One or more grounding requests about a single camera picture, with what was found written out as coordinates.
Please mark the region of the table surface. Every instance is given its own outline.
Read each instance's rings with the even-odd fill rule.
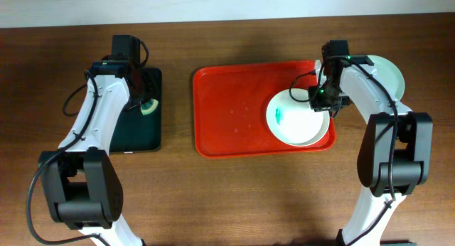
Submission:
[[[148,245],[336,236],[360,192],[356,161],[365,123],[353,105],[337,117],[337,141],[328,151],[214,161],[195,149],[191,95],[198,68],[317,59],[331,39],[348,39],[351,54],[391,60],[406,80],[402,101],[434,120],[429,179],[397,209],[382,238],[455,241],[455,14],[420,14],[0,29],[0,244],[38,244],[25,220],[38,156],[68,133],[74,118],[62,115],[62,103],[84,83],[83,70],[110,53],[116,33],[142,39],[148,64],[164,75],[161,150],[111,156],[123,214]],[[70,109],[82,101],[78,95]],[[44,238],[78,235],[52,222],[41,186],[32,211]]]

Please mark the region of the sponge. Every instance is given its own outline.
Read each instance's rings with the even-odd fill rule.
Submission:
[[[151,99],[141,105],[142,115],[151,114],[158,107],[158,100]]]

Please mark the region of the white wall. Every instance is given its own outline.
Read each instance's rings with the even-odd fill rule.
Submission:
[[[455,0],[0,0],[0,27],[455,11]]]

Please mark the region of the cable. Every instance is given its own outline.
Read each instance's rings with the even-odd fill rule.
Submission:
[[[340,58],[340,56],[333,56],[333,57],[328,58],[327,60],[330,60],[331,58]],[[314,98],[317,96],[318,91],[319,91],[319,87],[320,87],[319,83],[320,83],[321,78],[322,78],[322,71],[323,71],[323,68],[324,68],[324,64],[326,63],[327,60],[325,60],[325,61],[322,62],[321,68],[319,69],[318,83],[316,84],[316,90],[314,91],[314,94],[313,94],[312,96],[310,96],[307,100],[298,100],[298,99],[294,98],[294,96],[292,96],[291,89],[293,88],[293,86],[295,86],[295,84],[297,84],[297,82],[296,82],[297,78],[299,78],[299,77],[301,77],[301,76],[303,76],[303,75],[306,75],[306,74],[303,74],[303,75],[300,75],[300,76],[297,76],[297,77],[296,77],[295,81],[292,82],[291,87],[289,88],[289,96],[291,96],[291,98],[292,98],[293,100],[295,100],[295,101],[297,101],[297,102],[305,103],[305,102],[312,101],[312,99],[314,99]],[[311,72],[308,72],[307,74],[315,73],[315,72],[316,72],[316,71],[313,70],[313,71],[311,71]]]
[[[58,241],[45,240],[38,235],[35,228],[33,227],[33,222],[31,220],[31,199],[32,199],[32,195],[33,195],[33,190],[36,185],[36,181],[38,181],[38,178],[41,175],[41,173],[43,173],[44,169],[46,169],[54,161],[58,160],[57,157],[59,157],[62,153],[64,153],[66,150],[68,150],[70,147],[74,146],[79,140],[82,139],[82,136],[85,133],[85,131],[87,130],[87,128],[90,124],[90,121],[92,120],[93,114],[95,113],[95,109],[96,109],[97,101],[98,101],[98,97],[99,97],[98,96],[98,87],[97,87],[97,83],[96,83],[95,79],[93,78],[93,75],[89,71],[85,71],[85,73],[87,74],[89,79],[92,81],[94,91],[95,91],[93,94],[92,108],[90,109],[90,113],[88,114],[87,120],[85,121],[82,129],[80,130],[80,133],[75,134],[75,138],[68,145],[58,149],[57,153],[55,153],[47,161],[45,161],[38,167],[38,169],[35,172],[35,175],[33,176],[32,181],[31,181],[30,188],[28,189],[27,200],[26,200],[26,218],[27,218],[28,229],[30,230],[30,233],[32,234],[32,236],[37,241],[39,241],[40,243],[42,243],[44,245],[60,245],[60,244],[65,244],[65,243],[69,243],[69,242],[76,242],[79,240],[84,240],[87,238],[97,238],[102,244],[109,246],[109,244],[105,240],[103,240],[100,237],[100,235],[98,235],[98,234],[83,235],[83,236],[79,236],[79,237],[74,237],[74,238],[65,239],[65,240],[58,240]]]
[[[292,81],[291,86],[289,87],[289,96],[290,96],[293,100],[295,100],[295,101],[297,101],[297,102],[303,102],[303,103],[305,103],[305,102],[310,101],[311,98],[309,98],[309,99],[307,99],[307,100],[298,100],[297,98],[295,98],[295,97],[292,95],[292,88],[298,83],[298,81],[299,81],[299,79],[300,79],[301,77],[303,77],[303,76],[305,76],[305,75],[315,75],[315,74],[316,74],[316,71],[315,71],[315,70],[312,70],[312,71],[309,71],[309,72],[307,72],[307,73],[304,73],[303,75],[297,76],[297,77],[294,79],[294,81]]]
[[[139,40],[139,43],[142,45],[142,47],[144,47],[145,54],[146,54],[145,60],[142,61],[142,63],[139,65],[141,68],[143,68],[145,66],[145,64],[147,63],[147,60],[149,59],[149,49],[147,48],[147,46],[141,39],[138,39],[138,40]]]
[[[381,210],[381,212],[379,213],[378,217],[376,218],[375,222],[365,231],[365,232],[362,232],[362,234],[360,234],[359,236],[357,236],[354,240],[352,240],[351,242],[349,242],[346,246],[351,246],[353,245],[354,243],[356,243],[357,241],[359,241],[360,239],[362,239],[364,236],[366,236],[367,234],[369,234],[373,229],[375,229],[376,225],[379,223],[379,221],[381,221],[382,217],[384,216],[384,214],[387,212],[388,209],[390,209],[392,207],[392,203],[394,202],[394,200],[389,200],[388,202],[385,203],[385,206],[384,208]]]
[[[87,87],[87,84],[84,84],[82,86],[80,86],[78,89],[76,89],[73,93],[71,93],[71,95],[65,100],[65,103],[63,103],[63,108],[62,108],[62,111],[63,111],[63,114],[67,117],[73,117],[73,116],[76,116],[77,114],[79,114],[79,112],[76,112],[76,113],[72,113],[72,114],[68,114],[66,112],[66,106],[68,105],[68,103],[70,102],[70,100],[79,92],[81,91],[81,89]]]
[[[333,114],[331,114],[331,117],[335,119],[338,116],[338,114],[340,113],[340,110],[341,110],[341,100],[338,100],[338,108]]]

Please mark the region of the red tray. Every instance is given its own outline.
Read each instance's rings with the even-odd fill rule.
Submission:
[[[314,69],[314,60],[253,65],[227,65],[198,70],[193,78],[196,149],[204,157],[321,151],[335,143],[333,119],[326,135],[311,146],[290,146],[267,126],[265,112],[278,92],[289,89],[297,75]],[[316,76],[300,79],[296,87],[316,84]]]

